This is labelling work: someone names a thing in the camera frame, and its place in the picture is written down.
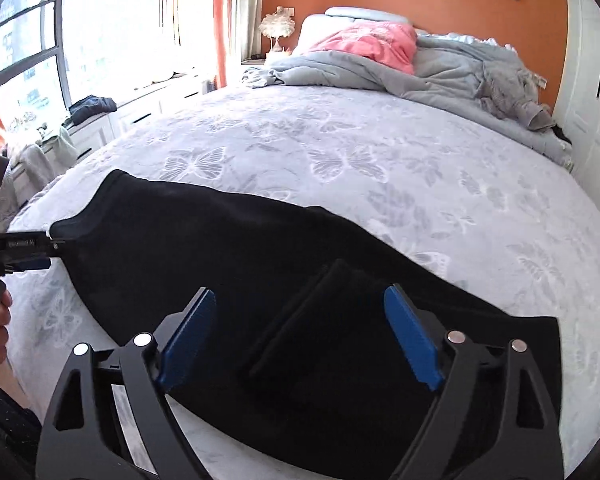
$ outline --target gray blanket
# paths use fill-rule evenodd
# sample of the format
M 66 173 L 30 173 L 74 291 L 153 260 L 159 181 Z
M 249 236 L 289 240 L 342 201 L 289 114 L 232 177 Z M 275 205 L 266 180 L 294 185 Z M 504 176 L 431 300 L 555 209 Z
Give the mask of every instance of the gray blanket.
M 569 167 L 571 147 L 548 130 L 555 122 L 518 56 L 487 44 L 418 38 L 414 75 L 344 52 L 312 52 L 250 68 L 252 88 L 275 84 L 385 91 L 441 108 L 507 136 Z

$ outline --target white curtain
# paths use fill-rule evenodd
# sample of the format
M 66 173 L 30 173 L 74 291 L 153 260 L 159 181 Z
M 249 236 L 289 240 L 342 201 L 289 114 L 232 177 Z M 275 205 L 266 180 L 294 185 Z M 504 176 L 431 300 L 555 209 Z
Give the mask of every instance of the white curtain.
M 230 57 L 234 62 L 261 52 L 261 20 L 262 0 L 232 0 Z

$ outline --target folded black fabric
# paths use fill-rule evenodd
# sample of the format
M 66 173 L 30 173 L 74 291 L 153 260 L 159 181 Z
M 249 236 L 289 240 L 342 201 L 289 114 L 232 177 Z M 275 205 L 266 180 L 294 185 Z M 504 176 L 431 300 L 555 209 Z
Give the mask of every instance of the folded black fabric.
M 111 97 L 96 97 L 89 95 L 69 106 L 72 123 L 81 124 L 89 117 L 104 112 L 115 112 L 118 106 Z
M 153 331 L 200 286 L 213 290 L 216 324 L 194 379 L 172 395 L 302 468 L 388 478 L 423 421 L 432 396 L 384 318 L 382 292 L 392 283 L 476 342 L 527 341 L 559 413 L 554 318 L 508 316 L 323 208 L 113 171 L 87 208 L 50 234 L 72 240 L 62 260 L 118 344 Z M 479 393 L 468 450 L 494 437 L 496 392 Z

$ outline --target dark folded clothes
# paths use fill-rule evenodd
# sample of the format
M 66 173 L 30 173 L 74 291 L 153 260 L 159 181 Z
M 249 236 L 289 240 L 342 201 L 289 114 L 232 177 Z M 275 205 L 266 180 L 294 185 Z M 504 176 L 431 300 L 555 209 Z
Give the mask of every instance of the dark folded clothes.
M 216 323 L 194 379 L 172 391 L 226 434 L 343 479 L 388 478 L 432 394 L 416 381 L 384 316 L 400 283 L 420 309 L 475 342 L 524 339 L 560 412 L 554 318 L 511 317 L 321 207 L 113 171 L 77 216 L 51 226 L 94 318 L 119 344 L 153 331 L 200 286 Z M 477 392 L 465 455 L 494 438 L 498 392 Z
M 112 98 L 96 97 L 95 95 L 89 95 L 69 106 L 71 121 L 76 126 L 86 121 L 89 117 L 104 112 L 115 112 L 116 110 L 118 110 L 118 106 Z

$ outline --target window frame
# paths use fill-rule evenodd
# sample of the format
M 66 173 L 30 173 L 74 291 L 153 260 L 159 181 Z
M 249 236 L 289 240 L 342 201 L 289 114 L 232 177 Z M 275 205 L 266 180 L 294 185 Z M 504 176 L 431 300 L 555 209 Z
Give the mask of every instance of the window frame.
M 19 18 L 32 10 L 40 8 L 40 41 L 42 47 L 42 38 L 45 37 L 45 7 L 48 4 L 54 4 L 54 46 L 41 50 L 40 52 L 33 54 L 32 56 L 25 57 L 13 64 L 10 64 L 3 70 L 0 70 L 0 87 L 5 83 L 9 82 L 16 76 L 30 70 L 35 67 L 38 63 L 41 63 L 50 57 L 56 56 L 56 67 L 58 69 L 58 79 L 60 82 L 60 91 L 62 94 L 62 100 L 64 101 L 64 107 L 69 109 L 72 104 L 71 93 L 69 92 L 69 81 L 66 76 L 66 64 L 64 61 L 64 43 L 62 42 L 62 0 L 42 0 L 34 6 L 22 9 L 16 12 L 13 16 L 8 17 L 6 20 L 0 22 L 0 27 L 5 23 L 9 23 L 15 18 Z

